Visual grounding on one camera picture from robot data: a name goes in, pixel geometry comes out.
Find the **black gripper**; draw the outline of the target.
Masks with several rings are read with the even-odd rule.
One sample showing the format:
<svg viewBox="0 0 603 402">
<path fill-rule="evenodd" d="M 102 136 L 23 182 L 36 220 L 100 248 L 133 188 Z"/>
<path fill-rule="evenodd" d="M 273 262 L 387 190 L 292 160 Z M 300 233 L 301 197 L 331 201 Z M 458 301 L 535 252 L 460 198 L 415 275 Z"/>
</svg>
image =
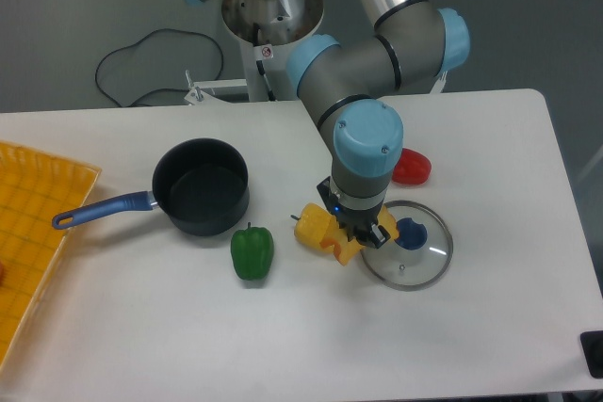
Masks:
<svg viewBox="0 0 603 402">
<path fill-rule="evenodd" d="M 377 216 L 383 206 L 386 190 L 368 198 L 352 197 L 343 192 L 331 177 L 317 186 L 326 210 L 335 216 L 338 225 L 346 231 L 348 241 L 356 241 L 366 247 L 379 249 L 390 234 L 378 224 Z"/>
</svg>

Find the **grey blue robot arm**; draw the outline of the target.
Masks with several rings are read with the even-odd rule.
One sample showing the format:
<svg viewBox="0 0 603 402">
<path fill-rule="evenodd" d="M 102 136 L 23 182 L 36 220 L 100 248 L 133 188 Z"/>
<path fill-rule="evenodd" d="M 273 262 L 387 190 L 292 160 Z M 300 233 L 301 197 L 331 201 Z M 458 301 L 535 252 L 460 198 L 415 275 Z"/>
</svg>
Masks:
<svg viewBox="0 0 603 402">
<path fill-rule="evenodd" d="M 207 0 L 187 0 L 198 4 Z M 373 36 L 350 47 L 317 32 L 320 0 L 222 0 L 231 33 L 250 45 L 287 49 L 278 73 L 301 100 L 332 156 L 318 185 L 349 238 L 377 249 L 390 238 L 379 223 L 402 153 L 399 115 L 382 102 L 415 81 L 462 65 L 470 51 L 464 19 L 429 0 L 361 0 Z"/>
</svg>

